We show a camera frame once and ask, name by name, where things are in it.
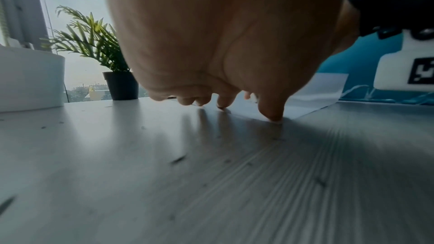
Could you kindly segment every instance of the white paper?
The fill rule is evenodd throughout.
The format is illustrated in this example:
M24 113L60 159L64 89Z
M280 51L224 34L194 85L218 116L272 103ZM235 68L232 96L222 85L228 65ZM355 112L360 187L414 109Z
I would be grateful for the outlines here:
M283 117L296 119L336 103L347 78L348 74L316 73L306 86L288 99ZM234 103L226 110L217 108L217 98L218 95L213 94L211 102L203 108L270 122L259 112L258 104L254 100L244 99L244 92L239 93Z

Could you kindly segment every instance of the blue wall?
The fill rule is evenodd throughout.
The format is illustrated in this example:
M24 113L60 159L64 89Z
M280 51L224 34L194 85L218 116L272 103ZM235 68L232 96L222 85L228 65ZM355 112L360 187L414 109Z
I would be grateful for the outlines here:
M378 61L388 53L401 49L402 35L379 40L376 34L359 38L348 50L327 59L319 72L348 73L344 88L344 100L396 103L434 103L434 96L427 93L381 91L373 88Z

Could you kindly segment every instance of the green plant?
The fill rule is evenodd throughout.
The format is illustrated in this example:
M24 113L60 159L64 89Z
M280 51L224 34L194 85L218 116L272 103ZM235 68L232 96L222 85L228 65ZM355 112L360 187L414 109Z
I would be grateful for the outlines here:
M103 19L94 20L92 13L85 16L65 6L57 8L57 15L60 13L72 17L66 25L68 32L53 30L54 37L46 39L45 47L96 59L102 66L114 72L130 71L112 25L104 24Z

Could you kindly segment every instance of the black plant pot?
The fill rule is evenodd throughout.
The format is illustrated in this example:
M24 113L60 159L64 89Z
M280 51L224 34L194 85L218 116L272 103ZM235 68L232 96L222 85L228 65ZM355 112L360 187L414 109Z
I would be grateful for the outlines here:
M139 97L139 84L130 72L104 72L113 100L132 100Z

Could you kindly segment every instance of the wooden floor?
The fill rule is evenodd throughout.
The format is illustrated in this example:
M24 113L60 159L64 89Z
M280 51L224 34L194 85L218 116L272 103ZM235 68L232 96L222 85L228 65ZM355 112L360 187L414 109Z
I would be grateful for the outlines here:
M434 108L0 114L0 203L2 244L432 244Z

